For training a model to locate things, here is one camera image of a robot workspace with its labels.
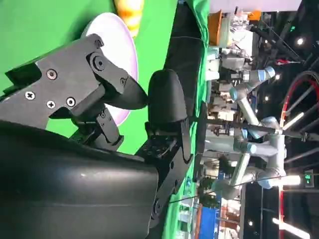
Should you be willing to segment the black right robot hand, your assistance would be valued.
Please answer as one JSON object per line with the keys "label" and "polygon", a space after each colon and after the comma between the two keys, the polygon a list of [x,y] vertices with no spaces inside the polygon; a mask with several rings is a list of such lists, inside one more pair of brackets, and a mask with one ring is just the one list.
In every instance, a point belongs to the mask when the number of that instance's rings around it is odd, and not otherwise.
{"label": "black right robot hand", "polygon": [[144,239],[192,162],[175,71],[141,86],[97,34],[6,73],[0,99],[3,239]]}

